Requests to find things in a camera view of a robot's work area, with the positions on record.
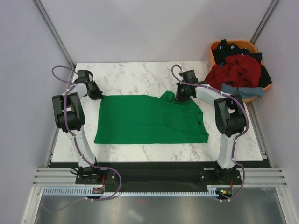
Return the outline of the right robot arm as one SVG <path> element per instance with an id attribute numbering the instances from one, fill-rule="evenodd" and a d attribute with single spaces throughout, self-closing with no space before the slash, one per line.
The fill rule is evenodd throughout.
<path id="1" fill-rule="evenodd" d="M 193 70 L 180 71 L 176 99 L 187 101 L 190 97 L 202 99 L 214 107 L 215 123 L 221 133 L 220 152 L 217 158 L 219 169 L 214 171 L 214 178 L 218 183 L 226 183 L 231 178 L 229 169 L 236 165 L 234 159 L 236 140 L 249 129 L 243 99 L 240 94 L 230 95 L 200 82 Z"/>

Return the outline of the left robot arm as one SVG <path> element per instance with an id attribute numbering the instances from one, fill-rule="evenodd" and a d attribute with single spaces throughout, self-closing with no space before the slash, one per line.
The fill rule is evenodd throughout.
<path id="1" fill-rule="evenodd" d="M 85 114 L 81 99 L 103 99 L 103 92 L 94 81 L 93 74 L 88 70 L 76 72 L 77 79 L 69 82 L 70 87 L 65 93 L 52 97 L 54 118 L 57 128 L 61 129 L 70 139 L 76 151 L 80 168 L 95 167 L 97 162 L 90 149 L 85 135 Z"/>

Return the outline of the green t shirt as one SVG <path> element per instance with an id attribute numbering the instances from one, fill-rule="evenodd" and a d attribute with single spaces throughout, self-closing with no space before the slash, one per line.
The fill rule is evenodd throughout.
<path id="1" fill-rule="evenodd" d="M 189 99 L 166 91 L 148 95 L 105 96 L 100 103 L 96 144 L 207 143 L 203 112 Z"/>

